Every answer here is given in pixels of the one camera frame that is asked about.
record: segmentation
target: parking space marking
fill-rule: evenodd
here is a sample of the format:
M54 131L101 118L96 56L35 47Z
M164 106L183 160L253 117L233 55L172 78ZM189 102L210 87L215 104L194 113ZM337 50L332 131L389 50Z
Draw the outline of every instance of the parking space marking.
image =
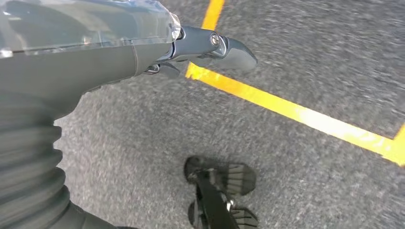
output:
M224 0L211 0L202 28L214 30L221 14ZM270 93L233 80L216 72L190 63L187 78L199 80L309 127L380 154L383 158L405 166L405 125L394 140L363 130L327 115L305 108Z

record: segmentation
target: yellow painted line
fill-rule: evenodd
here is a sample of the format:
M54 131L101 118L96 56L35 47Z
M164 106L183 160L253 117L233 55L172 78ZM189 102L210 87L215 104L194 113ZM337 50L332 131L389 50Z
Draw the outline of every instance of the yellow painted line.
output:
M214 30L223 0L211 0L202 28ZM383 158L405 166L405 125L394 140L363 130L327 115L292 103L247 84L190 63L187 78L199 80L239 98L250 101L314 129L380 154Z

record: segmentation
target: plastic wrap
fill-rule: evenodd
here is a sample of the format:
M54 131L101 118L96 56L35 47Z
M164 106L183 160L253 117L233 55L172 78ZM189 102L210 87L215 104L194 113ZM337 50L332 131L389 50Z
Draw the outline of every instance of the plastic wrap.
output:
M0 0L0 58L170 43L180 22L155 0Z

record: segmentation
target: bolt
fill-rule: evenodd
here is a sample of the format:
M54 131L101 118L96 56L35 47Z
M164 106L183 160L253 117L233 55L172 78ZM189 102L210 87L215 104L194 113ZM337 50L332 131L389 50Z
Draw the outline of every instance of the bolt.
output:
M211 44L217 46L219 44L219 36L216 33L211 35Z

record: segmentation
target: gray pavement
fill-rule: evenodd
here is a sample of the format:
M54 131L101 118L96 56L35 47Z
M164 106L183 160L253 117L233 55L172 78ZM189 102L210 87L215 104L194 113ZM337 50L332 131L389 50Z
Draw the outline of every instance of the gray pavement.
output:
M192 26L208 5L162 2ZM405 1L227 0L217 28L259 59L219 72L389 138L405 122ZM73 202L116 225L191 228L182 165L197 154L257 170L241 203L262 229L405 228L403 168L199 81L131 78L57 124Z

